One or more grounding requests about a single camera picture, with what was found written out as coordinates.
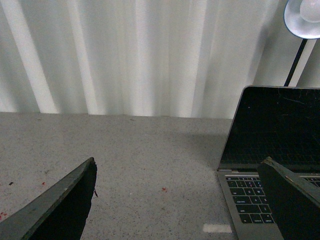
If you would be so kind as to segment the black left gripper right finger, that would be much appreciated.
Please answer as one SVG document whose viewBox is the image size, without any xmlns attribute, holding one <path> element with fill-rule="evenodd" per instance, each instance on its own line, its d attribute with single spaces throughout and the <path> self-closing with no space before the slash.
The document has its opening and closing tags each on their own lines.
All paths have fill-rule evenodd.
<svg viewBox="0 0 320 240">
<path fill-rule="evenodd" d="M 285 240 L 320 238 L 320 188 L 267 157 L 257 167 L 273 217 Z"/>
</svg>

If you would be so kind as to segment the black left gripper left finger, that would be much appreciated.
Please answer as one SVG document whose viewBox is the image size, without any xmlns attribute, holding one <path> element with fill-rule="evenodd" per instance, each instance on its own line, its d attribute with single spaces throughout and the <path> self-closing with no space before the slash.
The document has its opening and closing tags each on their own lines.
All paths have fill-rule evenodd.
<svg viewBox="0 0 320 240">
<path fill-rule="evenodd" d="M 90 157 L 0 224 L 2 240 L 79 240 L 95 191 L 97 165 Z"/>
</svg>

